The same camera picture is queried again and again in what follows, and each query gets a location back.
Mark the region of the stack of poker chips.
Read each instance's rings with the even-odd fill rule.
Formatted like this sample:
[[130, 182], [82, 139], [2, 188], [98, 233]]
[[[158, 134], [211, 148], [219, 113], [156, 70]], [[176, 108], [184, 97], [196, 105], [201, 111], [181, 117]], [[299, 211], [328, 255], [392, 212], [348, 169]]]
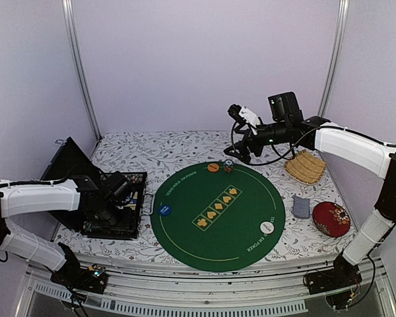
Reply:
[[226, 159], [223, 162], [223, 166], [226, 172], [232, 172], [234, 170], [234, 162], [230, 159]]

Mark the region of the orange big blind button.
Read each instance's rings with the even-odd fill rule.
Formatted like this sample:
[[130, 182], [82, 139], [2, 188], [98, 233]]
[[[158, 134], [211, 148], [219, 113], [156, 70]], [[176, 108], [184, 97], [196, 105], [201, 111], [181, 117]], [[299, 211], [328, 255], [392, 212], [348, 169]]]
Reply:
[[210, 163], [207, 165], [207, 170], [209, 172], [218, 172], [220, 170], [220, 166], [217, 163]]

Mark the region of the blue small blind button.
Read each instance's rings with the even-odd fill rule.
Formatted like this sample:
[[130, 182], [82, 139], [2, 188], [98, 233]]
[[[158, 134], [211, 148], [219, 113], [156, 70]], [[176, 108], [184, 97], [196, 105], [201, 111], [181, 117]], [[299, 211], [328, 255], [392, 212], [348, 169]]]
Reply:
[[172, 207], [170, 205], [161, 205], [158, 208], [158, 214], [165, 217], [168, 216], [172, 212]]

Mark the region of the white dealer button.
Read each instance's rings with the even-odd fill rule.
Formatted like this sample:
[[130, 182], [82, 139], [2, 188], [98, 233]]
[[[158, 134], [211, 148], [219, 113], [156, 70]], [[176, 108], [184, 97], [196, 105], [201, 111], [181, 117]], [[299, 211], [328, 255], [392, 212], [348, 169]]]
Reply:
[[264, 221], [260, 224], [260, 230], [263, 234], [271, 234], [274, 232], [274, 224], [269, 221]]

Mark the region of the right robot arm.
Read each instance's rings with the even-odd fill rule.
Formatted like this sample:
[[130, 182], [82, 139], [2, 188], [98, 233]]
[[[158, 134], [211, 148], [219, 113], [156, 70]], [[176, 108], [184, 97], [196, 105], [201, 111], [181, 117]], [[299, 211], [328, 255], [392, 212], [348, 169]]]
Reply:
[[335, 155], [354, 163], [383, 180], [374, 210], [347, 247], [336, 257], [328, 282], [341, 288], [357, 271], [357, 265], [394, 229], [396, 225], [396, 145], [378, 141], [359, 132], [312, 116], [303, 117], [293, 92], [270, 96], [268, 103], [273, 123], [245, 106], [233, 104], [228, 114], [234, 119], [232, 133], [243, 136], [224, 150], [226, 155], [251, 165], [251, 156], [260, 157], [264, 146], [288, 143], [291, 148]]

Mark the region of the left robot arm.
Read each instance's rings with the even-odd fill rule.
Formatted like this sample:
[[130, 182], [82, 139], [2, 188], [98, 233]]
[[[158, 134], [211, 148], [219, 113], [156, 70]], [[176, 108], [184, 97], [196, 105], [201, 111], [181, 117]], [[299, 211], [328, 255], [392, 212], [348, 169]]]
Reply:
[[120, 222], [119, 211], [130, 192], [131, 186], [120, 172], [102, 176], [97, 182], [85, 175], [48, 181], [0, 180], [0, 250], [58, 271], [70, 286], [78, 287], [85, 274], [71, 249], [40, 238], [10, 218], [46, 211], [80, 211], [114, 227]]

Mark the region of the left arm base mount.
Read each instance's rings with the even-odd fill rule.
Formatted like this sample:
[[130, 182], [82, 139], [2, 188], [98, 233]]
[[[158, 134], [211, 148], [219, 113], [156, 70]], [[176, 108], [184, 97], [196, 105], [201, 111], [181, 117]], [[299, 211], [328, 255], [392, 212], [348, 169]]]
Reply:
[[51, 282], [69, 289], [79, 289], [102, 295], [108, 282], [106, 268], [98, 264], [82, 268], [70, 247], [61, 242], [58, 245], [64, 252], [66, 262], [59, 270], [52, 271]]

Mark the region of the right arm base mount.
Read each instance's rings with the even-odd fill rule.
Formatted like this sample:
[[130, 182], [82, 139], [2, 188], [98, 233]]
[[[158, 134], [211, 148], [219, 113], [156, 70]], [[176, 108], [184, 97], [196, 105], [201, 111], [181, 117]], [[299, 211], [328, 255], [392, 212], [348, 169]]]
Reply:
[[347, 288], [346, 291], [326, 296], [326, 302], [333, 310], [347, 309], [359, 291], [361, 282], [358, 265], [348, 263], [342, 254], [333, 261], [331, 269], [307, 272], [303, 277], [303, 283], [311, 295]]

